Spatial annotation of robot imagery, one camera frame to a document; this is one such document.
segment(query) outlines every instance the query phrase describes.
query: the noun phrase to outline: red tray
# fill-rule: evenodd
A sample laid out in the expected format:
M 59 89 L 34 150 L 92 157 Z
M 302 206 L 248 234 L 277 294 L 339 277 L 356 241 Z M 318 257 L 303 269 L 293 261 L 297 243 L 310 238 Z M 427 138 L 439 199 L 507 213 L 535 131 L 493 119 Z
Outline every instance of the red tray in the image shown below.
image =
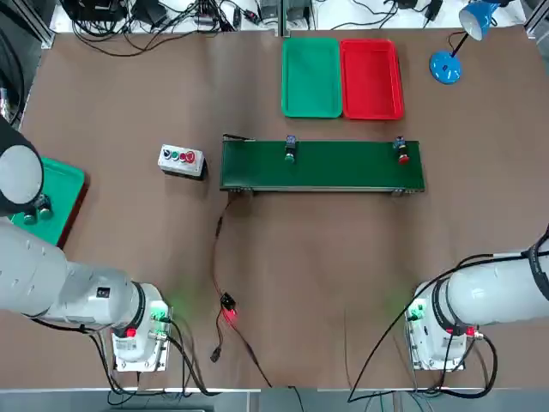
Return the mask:
M 401 73 L 393 42 L 343 40 L 340 51 L 345 117 L 397 120 L 404 116 Z

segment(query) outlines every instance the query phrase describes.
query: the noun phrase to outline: green tray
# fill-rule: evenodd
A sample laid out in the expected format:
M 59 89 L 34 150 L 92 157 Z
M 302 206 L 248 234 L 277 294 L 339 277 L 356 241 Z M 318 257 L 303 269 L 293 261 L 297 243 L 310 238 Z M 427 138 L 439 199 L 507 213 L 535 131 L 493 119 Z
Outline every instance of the green tray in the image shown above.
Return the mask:
M 223 142 L 220 188 L 226 191 L 423 191 L 419 143 L 398 163 L 392 142 L 301 141 L 295 163 L 285 142 Z
M 42 193 L 50 197 L 53 216 L 50 220 L 38 221 L 33 225 L 23 223 L 23 214 L 11 217 L 11 221 L 21 229 L 27 230 L 52 245 L 57 245 L 63 230 L 71 217 L 76 200 L 81 194 L 85 182 L 84 172 L 76 167 L 65 165 L 43 157 L 44 188 Z
M 341 115 L 336 39 L 286 39 L 282 45 L 282 112 L 289 118 Z

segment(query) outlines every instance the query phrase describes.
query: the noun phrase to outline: brown table surface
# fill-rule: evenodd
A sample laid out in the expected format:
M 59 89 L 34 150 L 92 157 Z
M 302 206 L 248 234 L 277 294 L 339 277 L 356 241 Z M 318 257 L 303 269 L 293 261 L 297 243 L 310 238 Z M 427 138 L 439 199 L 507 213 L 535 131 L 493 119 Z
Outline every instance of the brown table surface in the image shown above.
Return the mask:
M 39 67 L 22 132 L 42 155 L 90 178 L 67 258 L 121 268 L 159 287 L 190 324 L 208 387 L 264 387 L 226 325 L 221 359 L 209 360 L 218 311 L 210 257 L 226 205 L 218 189 L 221 134 L 419 140 L 425 193 L 262 194 L 234 203 L 220 236 L 220 285 L 238 302 L 238 326 L 273 384 L 347 387 L 344 312 L 354 380 L 420 280 L 472 253 L 527 247 L 547 224 L 549 84 L 534 42 L 521 27 L 469 40 L 460 50 L 462 79 L 444 86 L 428 61 L 448 47 L 450 32 L 298 34 L 393 40 L 406 114 L 389 122 L 285 118 L 281 39 L 271 33 L 192 34 L 138 58 L 107 57 L 72 35 L 57 36 Z M 111 47 L 130 51 L 122 42 Z M 202 150 L 208 180 L 164 175 L 157 166 L 162 143 Z M 6 312 L 0 317 L 0 387 L 107 387 L 86 337 Z M 484 328 L 498 347 L 497 386 L 547 387 L 547 326 Z M 398 327 L 360 387 L 411 387 L 406 356 Z M 472 357 L 467 371 L 447 382 L 481 387 L 478 365 Z M 180 370 L 172 351 L 169 371 L 144 376 L 143 386 L 178 387 Z M 428 385 L 434 375 L 420 377 Z M 134 385 L 134 375 L 123 382 Z

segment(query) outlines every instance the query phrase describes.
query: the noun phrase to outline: green conveyor belt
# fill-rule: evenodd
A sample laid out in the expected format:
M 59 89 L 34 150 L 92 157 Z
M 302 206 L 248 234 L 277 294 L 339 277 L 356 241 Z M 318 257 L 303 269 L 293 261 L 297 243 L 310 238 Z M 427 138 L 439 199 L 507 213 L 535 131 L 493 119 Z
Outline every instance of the green conveyor belt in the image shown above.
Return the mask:
M 392 142 L 298 141 L 295 163 L 281 141 L 223 141 L 220 188 L 253 191 L 423 191 L 419 143 L 398 163 Z

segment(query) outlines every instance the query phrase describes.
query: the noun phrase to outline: lamp base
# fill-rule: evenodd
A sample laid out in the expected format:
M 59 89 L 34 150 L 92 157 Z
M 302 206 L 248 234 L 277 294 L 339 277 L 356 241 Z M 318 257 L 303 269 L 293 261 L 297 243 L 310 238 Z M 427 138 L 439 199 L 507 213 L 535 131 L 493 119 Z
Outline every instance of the lamp base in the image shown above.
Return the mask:
M 452 84 L 462 76 L 462 63 L 448 51 L 437 51 L 429 60 L 432 76 L 443 84 Z

